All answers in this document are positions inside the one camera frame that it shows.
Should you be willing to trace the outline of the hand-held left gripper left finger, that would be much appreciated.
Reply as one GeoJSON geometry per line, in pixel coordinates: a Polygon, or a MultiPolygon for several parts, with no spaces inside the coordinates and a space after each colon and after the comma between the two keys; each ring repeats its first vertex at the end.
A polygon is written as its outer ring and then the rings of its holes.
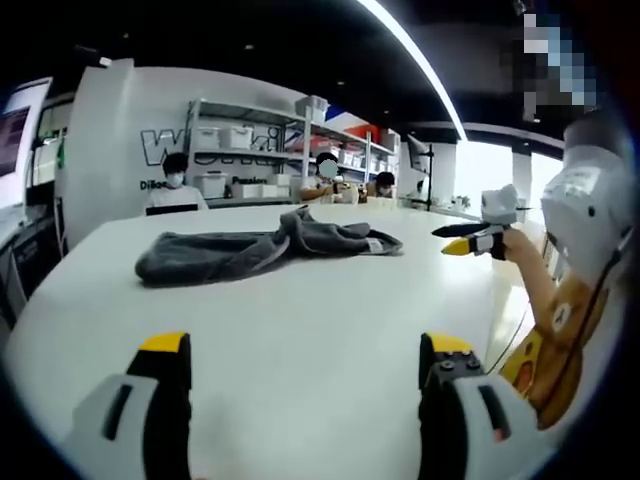
{"type": "Polygon", "coordinates": [[[189,479],[190,335],[154,335],[74,409],[62,442],[85,479],[189,479]]]}

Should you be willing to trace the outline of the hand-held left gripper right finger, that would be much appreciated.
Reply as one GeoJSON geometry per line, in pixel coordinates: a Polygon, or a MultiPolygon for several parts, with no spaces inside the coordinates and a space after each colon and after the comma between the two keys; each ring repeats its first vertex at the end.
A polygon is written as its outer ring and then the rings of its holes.
{"type": "Polygon", "coordinates": [[[419,350],[420,479],[532,479],[543,436],[531,406],[464,341],[424,333],[419,350]]]}

